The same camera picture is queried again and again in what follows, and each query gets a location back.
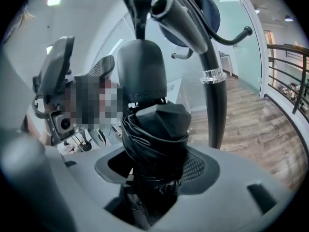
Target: cable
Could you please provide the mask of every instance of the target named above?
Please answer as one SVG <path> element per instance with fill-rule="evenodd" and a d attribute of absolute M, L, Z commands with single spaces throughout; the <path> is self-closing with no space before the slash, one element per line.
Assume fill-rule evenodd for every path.
<path fill-rule="evenodd" d="M 76 135 L 74 135 L 74 137 L 76 137 L 77 140 L 79 141 L 80 145 L 82 145 L 82 142 L 79 140 L 79 138 Z"/>
<path fill-rule="evenodd" d="M 85 152 L 85 151 L 83 150 L 83 148 L 82 148 L 82 147 L 80 147 L 80 146 L 78 145 L 78 143 L 74 140 L 74 138 L 73 138 L 73 137 L 72 137 L 72 140 L 76 143 L 77 147 L 81 148 L 81 150 L 82 150 L 83 152 Z"/>

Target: door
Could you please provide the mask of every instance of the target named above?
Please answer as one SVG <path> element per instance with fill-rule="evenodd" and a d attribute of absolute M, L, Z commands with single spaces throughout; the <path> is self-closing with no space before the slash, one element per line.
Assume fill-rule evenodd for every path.
<path fill-rule="evenodd" d="M 233 72 L 239 80 L 257 95 L 261 90 L 262 65 L 255 29 L 241 0 L 214 0 L 218 6 L 221 23 L 218 34 L 225 39 L 234 39 L 245 26 L 253 30 L 251 36 L 234 46 L 225 47 L 231 55 Z"/>

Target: ceiling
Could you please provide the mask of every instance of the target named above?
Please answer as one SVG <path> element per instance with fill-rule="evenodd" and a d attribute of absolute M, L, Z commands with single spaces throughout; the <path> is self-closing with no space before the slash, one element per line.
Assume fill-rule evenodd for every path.
<path fill-rule="evenodd" d="M 250 0 L 260 10 L 258 17 L 261 23 L 287 26 L 291 22 L 284 21 L 286 15 L 296 19 L 283 0 Z"/>

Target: black handle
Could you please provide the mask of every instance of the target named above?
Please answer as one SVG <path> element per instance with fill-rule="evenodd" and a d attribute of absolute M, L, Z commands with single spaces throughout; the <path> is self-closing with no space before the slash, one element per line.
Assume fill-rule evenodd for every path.
<path fill-rule="evenodd" d="M 183 60 L 186 60 L 186 59 L 189 59 L 193 54 L 193 51 L 189 48 L 189 51 L 186 55 L 183 55 L 183 54 L 177 54 L 175 52 L 173 52 L 170 56 L 172 59 L 183 59 Z"/>
<path fill-rule="evenodd" d="M 232 40 L 226 40 L 226 39 L 223 39 L 221 38 L 218 34 L 216 34 L 214 31 L 210 30 L 208 31 L 207 29 L 207 32 L 209 33 L 209 35 L 215 40 L 217 41 L 218 43 L 220 44 L 224 44 L 224 45 L 235 45 L 237 43 L 239 43 L 240 41 L 242 41 L 244 38 L 246 38 L 247 36 L 249 35 L 252 35 L 253 34 L 253 30 L 252 28 L 250 27 L 245 27 L 243 29 L 243 31 L 237 35 L 234 39 Z"/>

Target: metal pipe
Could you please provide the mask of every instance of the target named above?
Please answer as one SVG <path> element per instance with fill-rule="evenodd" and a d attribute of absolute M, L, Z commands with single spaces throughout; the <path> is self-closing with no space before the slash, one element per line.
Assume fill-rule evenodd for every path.
<path fill-rule="evenodd" d="M 274 60 L 277 60 L 277 61 L 280 61 L 280 62 L 283 62 L 283 63 L 286 63 L 286 64 L 293 65 L 293 66 L 295 66 L 295 67 L 297 67 L 297 68 L 299 68 L 299 69 L 301 69 L 301 70 L 303 69 L 303 67 L 301 67 L 301 66 L 299 66 L 299 65 L 297 65 L 297 64 L 291 63 L 291 62 L 289 62 L 289 61 L 285 61 L 285 60 L 283 60 L 283 59 L 274 58 L 274 57 L 268 57 L 268 61 L 269 61 L 269 62 L 273 62 Z"/>
<path fill-rule="evenodd" d="M 204 76 L 201 78 L 201 82 L 204 87 L 209 120 L 209 147 L 220 149 L 225 130 L 227 109 L 226 74 L 221 73 L 221 70 L 219 69 L 219 64 L 211 39 L 202 22 L 203 15 L 201 15 L 201 11 L 193 0 L 178 1 L 188 8 L 189 15 L 194 23 L 196 23 L 196 28 L 199 30 L 208 46 L 207 52 L 199 55 L 204 71 Z"/>
<path fill-rule="evenodd" d="M 194 8 L 195 12 L 199 15 L 200 19 L 201 19 L 201 23 L 204 26 L 204 29 L 206 30 L 206 32 L 217 42 L 219 42 L 220 44 L 224 44 L 224 45 L 235 45 L 237 43 L 239 43 L 240 41 L 242 41 L 244 38 L 246 38 L 248 35 L 252 35 L 253 34 L 253 30 L 250 27 L 245 27 L 244 30 L 237 35 L 234 39 L 232 40 L 226 40 L 222 37 L 220 37 L 209 25 L 208 21 L 206 20 L 206 18 L 204 17 L 202 11 L 199 9 L 199 7 L 197 6 L 197 4 L 195 3 L 194 0 L 187 0 L 190 5 Z"/>
<path fill-rule="evenodd" d="M 271 69 L 273 69 L 273 70 L 275 70 L 275 71 L 281 72 L 281 73 L 283 73 L 283 74 L 289 76 L 290 78 L 293 78 L 294 80 L 298 81 L 299 83 L 301 83 L 301 80 L 299 80 L 298 78 L 292 76 L 291 74 L 289 74 L 289 73 L 287 73 L 287 72 L 284 72 L 284 71 L 282 71 L 282 70 L 279 70 L 279 69 L 274 68 L 274 67 L 271 67 L 271 66 L 269 66 L 269 68 L 271 68 Z"/>
<path fill-rule="evenodd" d="M 299 95 L 299 93 L 298 93 L 296 90 L 292 89 L 288 84 L 286 84 L 286 83 L 280 81 L 279 79 L 277 79 L 277 78 L 275 78 L 275 77 L 273 77 L 273 76 L 271 76 L 271 75 L 268 75 L 268 76 L 269 76 L 270 78 L 276 80 L 277 82 L 281 83 L 282 85 L 284 85 L 286 88 L 288 88 L 289 90 L 291 90 L 292 92 L 294 92 L 296 95 Z"/>
<path fill-rule="evenodd" d="M 173 52 L 170 56 L 172 59 L 183 59 L 183 60 L 186 60 L 186 59 L 189 59 L 193 54 L 193 51 L 189 48 L 189 51 L 186 55 L 183 55 L 183 54 L 177 54 L 175 52 Z"/>
<path fill-rule="evenodd" d="M 206 53 L 208 46 L 190 15 L 176 0 L 154 0 L 151 17 L 183 41 L 198 54 Z"/>

